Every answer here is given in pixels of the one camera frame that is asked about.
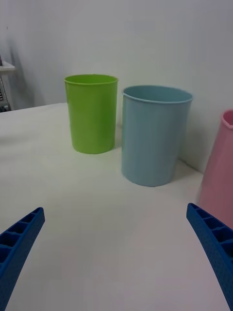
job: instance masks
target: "light blue cup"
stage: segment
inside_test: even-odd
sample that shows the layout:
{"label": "light blue cup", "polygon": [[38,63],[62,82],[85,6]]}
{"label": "light blue cup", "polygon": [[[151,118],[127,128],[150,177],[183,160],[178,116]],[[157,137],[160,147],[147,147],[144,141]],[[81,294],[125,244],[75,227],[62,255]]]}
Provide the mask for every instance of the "light blue cup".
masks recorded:
{"label": "light blue cup", "polygon": [[192,100],[165,86],[124,89],[122,173],[128,180],[149,187],[171,181]]}

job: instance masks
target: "plastic cup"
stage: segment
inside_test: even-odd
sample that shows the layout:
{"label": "plastic cup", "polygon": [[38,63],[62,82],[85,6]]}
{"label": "plastic cup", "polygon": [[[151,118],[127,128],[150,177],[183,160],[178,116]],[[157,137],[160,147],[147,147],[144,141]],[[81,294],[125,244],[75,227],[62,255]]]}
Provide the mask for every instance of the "plastic cup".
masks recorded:
{"label": "plastic cup", "polygon": [[122,173],[143,186],[173,177],[192,95],[165,86],[132,86],[123,91]]}
{"label": "plastic cup", "polygon": [[118,79],[102,74],[65,78],[72,145],[99,154],[115,145]]}

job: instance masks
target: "green plastic cup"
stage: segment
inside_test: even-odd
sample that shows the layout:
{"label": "green plastic cup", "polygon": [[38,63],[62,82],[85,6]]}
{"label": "green plastic cup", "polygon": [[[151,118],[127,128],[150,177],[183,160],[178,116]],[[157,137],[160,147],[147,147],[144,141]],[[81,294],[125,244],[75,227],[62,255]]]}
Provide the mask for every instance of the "green plastic cup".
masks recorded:
{"label": "green plastic cup", "polygon": [[115,145],[118,79],[103,74],[65,78],[72,145],[100,154]]}

